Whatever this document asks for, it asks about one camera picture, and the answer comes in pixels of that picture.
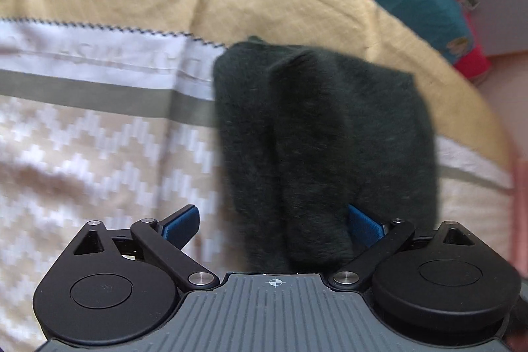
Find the gray ribbed plate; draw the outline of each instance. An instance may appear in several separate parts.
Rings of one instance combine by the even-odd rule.
[[[39,352],[81,352],[50,341]],[[387,329],[360,294],[335,292],[318,275],[232,274],[213,291],[187,295],[162,328],[91,352],[432,352]],[[493,340],[465,352],[505,352]]]

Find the beige flower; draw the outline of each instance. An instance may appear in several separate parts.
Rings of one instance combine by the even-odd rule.
[[[469,39],[466,36],[455,38],[452,41],[448,42],[447,48],[449,52],[454,56],[462,56],[468,51]]]

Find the beige fabric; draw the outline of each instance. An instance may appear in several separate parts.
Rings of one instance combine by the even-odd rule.
[[[0,0],[0,16],[187,31],[227,45],[257,35],[270,43],[317,45],[360,56],[414,73],[436,132],[509,169],[507,137],[477,92],[372,0]],[[43,340],[32,316],[31,294],[88,219],[124,228],[144,216],[162,218],[196,203],[201,231],[186,251],[219,275],[244,269],[239,242],[229,231],[232,215],[213,129],[5,96],[0,96],[0,115],[0,347],[6,352],[31,351]],[[106,158],[90,134],[95,117],[105,138],[129,130],[128,143]],[[71,132],[75,137],[55,149],[52,132],[71,130],[71,125],[78,128]],[[143,138],[141,130],[146,130]],[[205,158],[198,152],[212,154],[207,157],[216,161],[210,169],[204,170]],[[81,169],[83,160],[90,161],[88,171],[68,170]],[[138,176],[136,187],[127,175]],[[440,198],[442,218],[462,219],[508,256],[508,194],[442,179]],[[216,211],[207,209],[213,206]],[[483,223],[483,217],[493,221]],[[15,222],[24,226],[22,233],[13,228]]]

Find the dark green cloth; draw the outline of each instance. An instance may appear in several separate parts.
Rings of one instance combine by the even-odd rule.
[[[214,66],[229,190],[254,272],[351,260],[348,204],[434,227],[434,133],[410,74],[255,39]]]

